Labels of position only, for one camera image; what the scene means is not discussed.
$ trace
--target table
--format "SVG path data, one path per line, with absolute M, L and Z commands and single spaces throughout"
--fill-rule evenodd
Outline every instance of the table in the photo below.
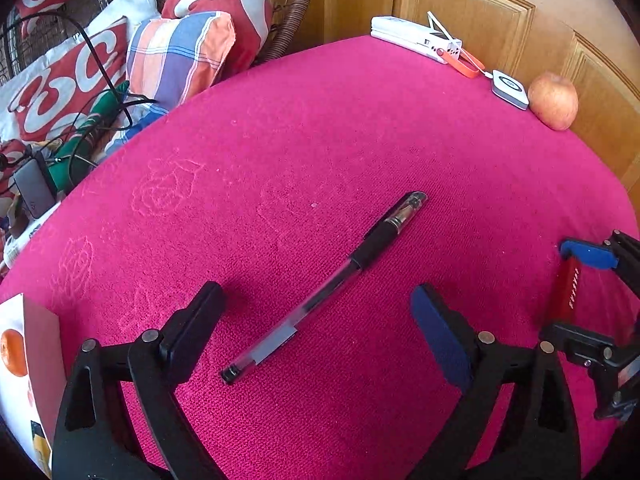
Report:
M 219 370 L 408 190 L 430 201 L 394 245 L 254 374 L 224 385 Z M 432 283 L 476 330 L 533 346 L 558 241 L 614 228 L 638 236 L 625 190 L 574 134 L 496 98 L 485 78 L 356 38 L 249 70 L 139 134 L 40 229 L 0 299 L 26 292 L 57 313 L 69 367 L 84 339 L 132 340 L 215 280 L 228 311 L 177 398 L 229 478 L 404 479 L 458 398 L 409 313 L 414 286 Z M 635 298 L 612 273 L 583 277 L 577 323 L 626 336 Z M 593 420 L 585 371 L 566 373 L 587 470 L 614 424 Z

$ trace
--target pen barrel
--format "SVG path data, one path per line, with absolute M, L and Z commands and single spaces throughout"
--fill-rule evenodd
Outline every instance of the pen barrel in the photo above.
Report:
M 398 236 L 398 229 L 390 222 L 379 225 L 356 248 L 349 258 L 360 270 L 365 270 Z

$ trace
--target orange strap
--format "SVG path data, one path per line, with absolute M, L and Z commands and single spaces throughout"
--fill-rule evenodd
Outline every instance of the orange strap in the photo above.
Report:
M 462 61 L 456 59 L 444 49 L 439 48 L 436 52 L 438 56 L 444 59 L 444 61 L 449 63 L 453 68 L 466 77 L 477 77 L 484 70 L 484 65 L 474 56 L 469 54 L 464 48 L 460 49 L 460 57 L 471 63 L 473 67 L 469 67 L 462 63 Z

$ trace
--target white pillow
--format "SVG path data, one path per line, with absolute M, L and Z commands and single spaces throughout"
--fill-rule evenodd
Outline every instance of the white pillow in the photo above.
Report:
M 127 41 L 131 41 L 134 29 L 142 21 L 160 18 L 160 13 L 156 0 L 113 0 L 89 23 L 86 33 L 92 36 L 122 16 L 127 17 Z

